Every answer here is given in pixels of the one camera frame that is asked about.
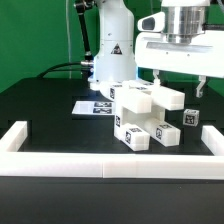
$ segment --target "black table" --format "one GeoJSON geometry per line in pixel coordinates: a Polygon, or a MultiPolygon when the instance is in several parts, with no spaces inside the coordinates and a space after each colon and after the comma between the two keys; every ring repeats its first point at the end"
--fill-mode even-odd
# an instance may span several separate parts
{"type": "MultiPolygon", "coordinates": [[[[200,141],[205,124],[224,128],[224,98],[210,88],[195,97],[193,83],[167,83],[200,110],[197,127],[183,110],[166,121],[181,129],[180,146],[151,140],[139,154],[211,155],[200,141]]],[[[27,152],[134,153],[113,136],[113,117],[72,115],[77,100],[106,100],[82,80],[23,79],[0,94],[0,136],[29,121],[27,152]]],[[[0,177],[0,223],[223,223],[224,182],[207,180],[0,177]]]]}

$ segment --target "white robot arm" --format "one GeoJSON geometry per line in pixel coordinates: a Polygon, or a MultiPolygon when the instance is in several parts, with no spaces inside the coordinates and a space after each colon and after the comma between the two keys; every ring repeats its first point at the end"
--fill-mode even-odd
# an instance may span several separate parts
{"type": "Polygon", "coordinates": [[[81,8],[82,12],[93,4],[97,5],[100,14],[100,50],[94,57],[94,74],[89,78],[91,86],[97,89],[102,81],[122,82],[135,79],[133,14],[126,8],[123,0],[78,1],[75,7],[81,8]]]}
{"type": "Polygon", "coordinates": [[[199,75],[201,97],[206,77],[224,78],[224,29],[206,24],[209,6],[210,0],[163,0],[159,14],[138,23],[137,65],[199,75]]]}

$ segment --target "green backdrop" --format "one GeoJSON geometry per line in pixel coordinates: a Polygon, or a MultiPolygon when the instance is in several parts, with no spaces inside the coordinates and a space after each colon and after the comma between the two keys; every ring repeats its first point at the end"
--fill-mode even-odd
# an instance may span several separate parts
{"type": "MultiPolygon", "coordinates": [[[[72,60],[83,59],[84,48],[78,17],[69,2],[69,20],[72,40],[72,60]]],[[[125,0],[127,7],[138,19],[160,11],[160,0],[125,0]]],[[[93,54],[99,46],[99,16],[97,8],[87,11],[86,21],[93,54]]],[[[212,5],[209,22],[224,23],[224,15],[218,5],[212,5]]],[[[18,80],[35,77],[55,64],[68,62],[68,40],[66,31],[65,0],[1,0],[0,1],[0,92],[18,80]]],[[[150,80],[150,70],[141,70],[141,77],[150,80]]],[[[68,73],[57,73],[57,77],[69,77],[68,73]]],[[[195,80],[186,76],[165,72],[169,80],[195,80]]],[[[209,83],[224,95],[224,80],[212,79],[209,83]]]]}

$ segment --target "white foam block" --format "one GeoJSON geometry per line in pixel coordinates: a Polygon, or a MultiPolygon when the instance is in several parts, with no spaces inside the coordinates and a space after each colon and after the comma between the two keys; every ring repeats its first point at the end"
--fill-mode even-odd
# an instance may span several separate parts
{"type": "Polygon", "coordinates": [[[16,121],[0,140],[0,152],[17,152],[27,135],[27,122],[16,121]]]}
{"type": "Polygon", "coordinates": [[[179,155],[108,155],[104,178],[224,179],[224,158],[179,155]]]}
{"type": "Polygon", "coordinates": [[[167,110],[181,110],[184,108],[185,94],[163,86],[154,88],[152,91],[153,103],[167,110]]]}
{"type": "Polygon", "coordinates": [[[117,94],[121,88],[122,84],[118,82],[103,81],[100,83],[101,94],[112,101],[115,101],[117,99],[117,94]]]}
{"type": "Polygon", "coordinates": [[[214,126],[203,126],[201,140],[215,156],[224,156],[224,136],[214,126]]]}
{"type": "Polygon", "coordinates": [[[137,125],[126,124],[122,130],[121,140],[133,151],[142,151],[149,149],[150,135],[137,125]]]}
{"type": "Polygon", "coordinates": [[[99,155],[12,152],[0,155],[0,176],[102,177],[99,155]]]}
{"type": "Polygon", "coordinates": [[[145,129],[154,139],[166,147],[179,145],[180,130],[165,121],[148,119],[145,123],[145,129]]]}
{"type": "Polygon", "coordinates": [[[119,103],[134,113],[151,112],[152,98],[138,89],[125,89],[119,92],[117,99],[119,103]]]}

